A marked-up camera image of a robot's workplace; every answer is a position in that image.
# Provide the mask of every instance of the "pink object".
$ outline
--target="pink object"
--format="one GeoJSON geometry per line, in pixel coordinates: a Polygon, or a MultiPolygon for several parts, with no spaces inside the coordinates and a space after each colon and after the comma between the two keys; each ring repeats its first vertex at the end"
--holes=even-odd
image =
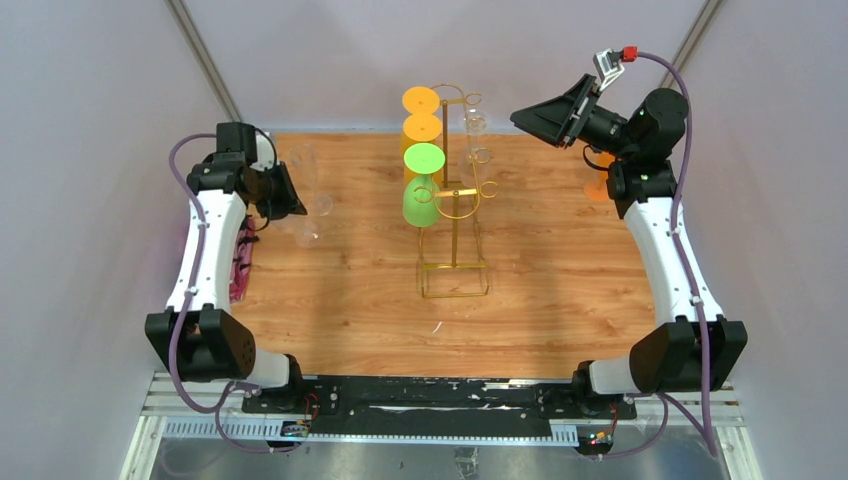
{"type": "Polygon", "coordinates": [[[235,250],[233,251],[233,266],[230,269],[230,303],[238,303],[244,300],[244,292],[247,291],[247,280],[250,277],[250,267],[252,266],[253,244],[257,241],[259,241],[259,237],[256,236],[256,223],[253,218],[247,217],[236,237],[235,250]]]}

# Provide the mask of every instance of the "white wall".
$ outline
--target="white wall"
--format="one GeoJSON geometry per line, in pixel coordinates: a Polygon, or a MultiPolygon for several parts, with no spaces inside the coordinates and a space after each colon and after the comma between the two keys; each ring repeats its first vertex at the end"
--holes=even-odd
{"type": "MultiPolygon", "coordinates": [[[[671,58],[703,0],[186,4],[241,114],[258,124],[397,131],[407,88],[453,82],[484,94],[493,131],[513,131],[511,112],[594,72],[597,51],[637,44],[671,58]]],[[[662,76],[650,68],[629,75],[603,104],[629,116],[662,76]]]]}
{"type": "Polygon", "coordinates": [[[764,477],[845,478],[848,3],[729,1],[685,71],[692,241],[764,477]]]}
{"type": "Polygon", "coordinates": [[[0,63],[0,477],[114,479],[223,113],[161,1],[3,1],[0,63]]]}

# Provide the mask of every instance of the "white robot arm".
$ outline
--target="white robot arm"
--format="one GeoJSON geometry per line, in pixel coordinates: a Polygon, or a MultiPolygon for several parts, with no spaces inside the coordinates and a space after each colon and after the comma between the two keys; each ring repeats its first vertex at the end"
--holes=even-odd
{"type": "Polygon", "coordinates": [[[641,54],[635,47],[599,52],[594,57],[598,77],[584,75],[563,95],[510,116],[516,127],[555,147],[567,148],[580,139],[615,157],[608,168],[607,192],[648,272],[656,329],[627,355],[582,362],[572,385],[583,397],[698,391],[702,372],[708,372],[710,389],[718,389],[748,338],[742,322],[727,321],[707,287],[689,243],[679,196],[675,200],[678,185],[668,158],[686,132],[687,98],[658,88],[629,119],[597,104],[604,89],[624,72],[623,62],[637,56],[641,54]],[[704,320],[708,339],[701,338],[704,320]],[[702,344],[709,345],[706,356],[701,355],[702,344]],[[709,359],[708,368],[702,368],[703,358],[709,359]]]}
{"type": "Polygon", "coordinates": [[[300,378],[293,357],[257,347],[250,330],[231,315],[230,272],[248,204],[255,204],[268,220],[306,214],[270,139],[255,131],[243,123],[219,124],[217,151],[188,175],[187,185],[203,209],[205,223],[195,203],[189,202],[191,228],[174,290],[165,311],[148,315],[145,323],[148,339],[168,367],[174,324],[186,292],[190,293],[177,339],[178,370],[184,381],[235,379],[284,388],[293,383],[292,377],[300,378]],[[205,235],[199,246],[201,229],[205,235]],[[190,285],[195,268],[195,282],[190,285]]]}

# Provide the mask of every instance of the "wooden table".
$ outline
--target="wooden table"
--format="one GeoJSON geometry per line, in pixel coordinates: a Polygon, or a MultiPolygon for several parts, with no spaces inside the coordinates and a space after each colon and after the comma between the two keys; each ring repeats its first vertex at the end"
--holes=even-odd
{"type": "MultiPolygon", "coordinates": [[[[260,234],[233,312],[261,347],[294,354],[304,373],[570,378],[580,361],[626,353],[653,329],[636,245],[611,202],[584,195],[593,172],[580,148],[485,137],[499,184],[479,211],[492,292],[425,300],[417,229],[401,214],[399,135],[280,135],[281,158],[299,143],[313,145],[334,210],[317,218],[315,248],[274,227],[260,234]]],[[[451,143],[458,154],[462,137],[451,143]]],[[[432,228],[428,239],[449,252],[450,222],[432,228]]]]}

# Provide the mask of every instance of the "gold rack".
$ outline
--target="gold rack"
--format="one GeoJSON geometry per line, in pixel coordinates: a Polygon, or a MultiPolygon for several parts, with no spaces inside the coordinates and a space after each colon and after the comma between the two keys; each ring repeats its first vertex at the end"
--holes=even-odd
{"type": "Polygon", "coordinates": [[[418,287],[421,290],[421,296],[424,298],[452,298],[452,297],[481,297],[484,295],[488,295],[492,286],[492,273],[489,268],[488,262],[486,262],[483,257],[483,234],[480,226],[480,222],[477,219],[477,210],[480,208],[480,204],[482,203],[482,199],[494,198],[497,195],[496,191],[491,193],[484,192],[484,187],[489,186],[490,190],[497,186],[497,183],[492,181],[483,182],[482,184],[479,182],[477,177],[477,165],[484,164],[491,160],[491,155],[488,149],[480,147],[476,142],[476,136],[466,135],[466,139],[468,140],[468,151],[470,153],[470,158],[468,159],[469,164],[471,165],[471,171],[474,178],[474,188],[467,188],[463,185],[460,180],[450,180],[448,175],[448,165],[450,164],[450,155],[448,155],[448,107],[450,105],[462,105],[464,110],[464,118],[466,122],[468,121],[468,107],[476,105],[480,103],[483,99],[482,95],[478,92],[472,92],[468,95],[462,91],[456,85],[450,83],[440,83],[435,85],[432,88],[436,90],[438,88],[450,87],[454,88],[459,92],[459,97],[455,98],[441,98],[441,107],[442,107],[442,150],[445,153],[445,166],[444,166],[444,175],[442,181],[443,189],[438,192],[433,192],[427,189],[426,187],[418,187],[416,190],[424,189],[430,192],[430,197],[427,199],[418,200],[419,202],[426,203],[428,201],[434,201],[435,198],[451,198],[452,202],[452,211],[451,214],[448,214],[439,207],[439,202],[434,202],[436,209],[439,213],[451,220],[451,259],[450,262],[446,263],[430,263],[427,262],[424,258],[424,228],[418,229],[418,287]],[[485,160],[482,160],[479,153],[485,151],[487,155],[485,156],[485,160]],[[460,214],[460,198],[461,197],[471,197],[472,199],[472,209],[470,212],[465,214],[460,214]],[[477,261],[471,263],[460,263],[457,261],[457,253],[458,253],[458,245],[459,245],[459,222],[461,220],[465,220],[467,218],[471,218],[473,222],[473,231],[474,237],[477,245],[477,261]],[[445,270],[479,270],[480,272],[480,290],[475,292],[462,292],[462,293],[454,293],[454,292],[442,292],[442,293],[433,293],[430,291],[430,274],[433,271],[445,271],[445,270]]]}

